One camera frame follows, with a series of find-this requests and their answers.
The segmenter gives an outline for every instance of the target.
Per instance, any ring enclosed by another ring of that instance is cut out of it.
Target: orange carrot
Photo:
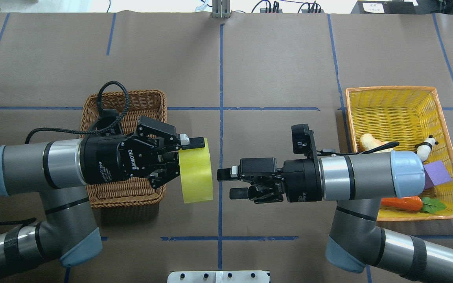
[[[403,208],[408,211],[419,211],[422,208],[422,199],[420,197],[386,197],[381,200],[383,206],[393,206]]]

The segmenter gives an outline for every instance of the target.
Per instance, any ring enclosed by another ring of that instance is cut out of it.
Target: white floor
[[[232,11],[241,10],[249,13],[258,0],[231,0]],[[284,13],[296,13],[301,4],[281,0],[280,8]],[[318,3],[326,13],[349,14],[356,0],[319,0]],[[106,12],[110,0],[0,0],[0,12],[26,13],[85,13]],[[110,12],[124,10],[140,12],[194,12],[201,6],[200,0],[111,0]]]

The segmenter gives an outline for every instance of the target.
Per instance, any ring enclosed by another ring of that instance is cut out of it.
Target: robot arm
[[[322,150],[318,159],[313,131],[307,124],[291,127],[293,152],[307,159],[241,159],[219,169],[218,181],[239,180],[249,188],[230,189],[230,199],[255,204],[336,200],[326,258],[333,265],[360,273],[366,265],[422,282],[453,283],[453,249],[376,227],[382,197],[410,197],[424,188],[424,170],[413,152],[341,155]]]
[[[59,259],[79,265],[102,249],[85,190],[146,177],[158,188],[180,175],[178,150],[205,147],[204,138],[142,116],[136,131],[0,147],[0,195],[39,192],[46,220],[0,235],[0,278]]]

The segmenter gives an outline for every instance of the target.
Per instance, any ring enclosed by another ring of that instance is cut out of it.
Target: purple block
[[[424,185],[424,189],[452,181],[452,178],[450,177],[450,174],[448,174],[442,161],[425,164],[424,171],[426,173],[426,184]]]

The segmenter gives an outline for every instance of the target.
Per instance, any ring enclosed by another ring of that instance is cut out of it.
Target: yellow tape roll
[[[201,149],[179,150],[181,189],[185,204],[212,200],[212,172],[209,145]]]

